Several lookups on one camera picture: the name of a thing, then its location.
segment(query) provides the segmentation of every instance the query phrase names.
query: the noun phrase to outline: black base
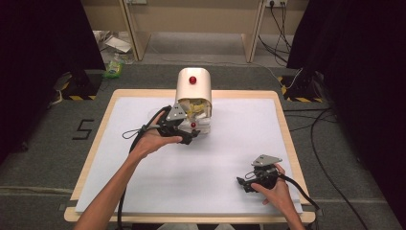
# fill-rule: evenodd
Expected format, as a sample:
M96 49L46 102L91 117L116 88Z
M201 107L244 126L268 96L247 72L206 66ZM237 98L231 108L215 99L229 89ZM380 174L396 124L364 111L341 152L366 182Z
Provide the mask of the black base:
M78 86L74 78L70 78L65 83L62 91L62 98L65 100L95 100L102 84L102 74L88 74L86 75L89 82L84 86Z
M282 93L285 100L302 103L320 103L322 101L314 80L293 81L294 78L294 76L282 76Z

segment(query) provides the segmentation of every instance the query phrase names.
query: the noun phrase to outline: hand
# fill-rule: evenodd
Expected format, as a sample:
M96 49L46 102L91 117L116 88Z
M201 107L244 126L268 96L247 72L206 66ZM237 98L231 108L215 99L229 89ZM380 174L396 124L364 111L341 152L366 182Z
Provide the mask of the hand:
M275 167L278 169L279 173L284 174L284 169L279 164L275 164ZM266 197L262 202L263 205L270 202L284 215L292 211L296 212L292 198L290 197L289 188L283 179L278 178L275 187L271 190L256 183L251 184L251 187Z
M153 125L158 123L159 118L164 114L162 111L152 122ZM129 154L131 156L136 156L140 159L145 158L150 153L157 151L164 145L171 144L171 143L179 143L182 141L182 137L180 136L172 136L172 137L162 137L156 128L148 130L144 133L143 137L138 141L137 145L135 146L134 150Z

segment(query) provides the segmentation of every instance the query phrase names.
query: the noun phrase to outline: human arm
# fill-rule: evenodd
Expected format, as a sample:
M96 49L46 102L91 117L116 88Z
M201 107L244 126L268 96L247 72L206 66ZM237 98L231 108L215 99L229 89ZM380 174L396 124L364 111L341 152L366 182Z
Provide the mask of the human arm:
M147 131L134 150L127 156L122 166L81 214L75 229L105 229L129 179L141 160L166 144L181 141L182 137L179 136L161 137L156 129Z
M275 166L280 173L284 174L284 169L279 164L275 164ZM268 190L256 183L251 184L251 187L266 197L266 199L262 202L263 205L271 203L283 214L291 230L305 229L302 224L302 220L299 217L299 214L296 212L295 206L293 205L289 188L283 179L278 178L275 187L271 190Z

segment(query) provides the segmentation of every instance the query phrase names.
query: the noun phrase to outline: power outlet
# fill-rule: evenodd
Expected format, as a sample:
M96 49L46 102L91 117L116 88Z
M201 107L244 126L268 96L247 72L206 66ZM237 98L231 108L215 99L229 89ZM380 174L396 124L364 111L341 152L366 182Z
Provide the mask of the power outlet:
M284 6L287 6L287 0L266 0L266 7L271 7L271 1L274 2L274 8L281 8Z

